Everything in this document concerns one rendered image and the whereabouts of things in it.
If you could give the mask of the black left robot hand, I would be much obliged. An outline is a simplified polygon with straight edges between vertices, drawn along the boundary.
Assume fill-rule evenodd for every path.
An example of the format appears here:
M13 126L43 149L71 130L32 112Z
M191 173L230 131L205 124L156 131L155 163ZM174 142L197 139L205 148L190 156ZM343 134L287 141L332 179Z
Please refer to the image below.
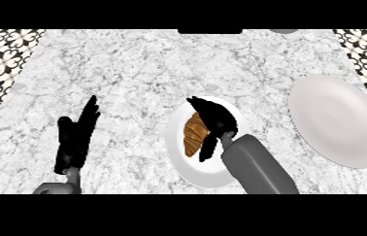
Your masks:
M100 116L96 96L91 96L77 121L59 117L59 149L56 154L54 173L65 175L71 167L81 168L88 153L90 138Z

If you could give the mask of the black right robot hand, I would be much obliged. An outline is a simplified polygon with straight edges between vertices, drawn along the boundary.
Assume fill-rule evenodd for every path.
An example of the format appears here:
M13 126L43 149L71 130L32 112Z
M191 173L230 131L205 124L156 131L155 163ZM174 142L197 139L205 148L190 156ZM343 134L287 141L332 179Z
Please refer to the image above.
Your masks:
M228 109L218 103L208 101L196 96L186 99L199 113L200 120L209 131L208 136L203 139L199 161L203 162L212 157L214 150L217 148L218 141L221 140L225 133L231 136L237 134L236 117L230 113Z

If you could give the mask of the brown croissant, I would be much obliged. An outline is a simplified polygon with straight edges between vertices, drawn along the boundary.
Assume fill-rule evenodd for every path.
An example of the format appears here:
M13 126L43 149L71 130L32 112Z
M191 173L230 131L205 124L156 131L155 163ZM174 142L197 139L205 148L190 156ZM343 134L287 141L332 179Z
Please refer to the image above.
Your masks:
M208 134L209 130L200 119L199 113L193 113L183 127L183 147L184 155L187 157L193 157L196 154Z

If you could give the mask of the small white plate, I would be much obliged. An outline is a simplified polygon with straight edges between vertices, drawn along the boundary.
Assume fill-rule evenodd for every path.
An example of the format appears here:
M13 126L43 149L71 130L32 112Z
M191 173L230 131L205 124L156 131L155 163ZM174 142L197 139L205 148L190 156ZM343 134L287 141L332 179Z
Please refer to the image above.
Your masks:
M199 96L197 98L202 98L208 101L221 104L228 109L233 116L236 117L237 134L233 136L233 139L236 140L240 136L243 136L249 132L245 118L239 109L230 102L227 102L221 98L212 96ZM218 141L212 157L206 159L203 162L199 161L200 148L193 157L187 157L184 155L184 123L191 117L193 113L197 112L190 106L190 103L184 101L177 111L174 112L174 116L168 124L166 150L171 162L183 179L190 184L199 187L218 188L228 185L236 179L231 176L230 171L221 159L221 155L224 152L221 140Z

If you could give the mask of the large white plate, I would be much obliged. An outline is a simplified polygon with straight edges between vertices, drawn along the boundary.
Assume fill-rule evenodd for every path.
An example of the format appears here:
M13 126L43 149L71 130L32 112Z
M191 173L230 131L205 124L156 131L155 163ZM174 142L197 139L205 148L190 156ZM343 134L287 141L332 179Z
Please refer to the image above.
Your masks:
M343 79L301 78L289 93L290 119L309 147L336 164L367 168L367 95Z

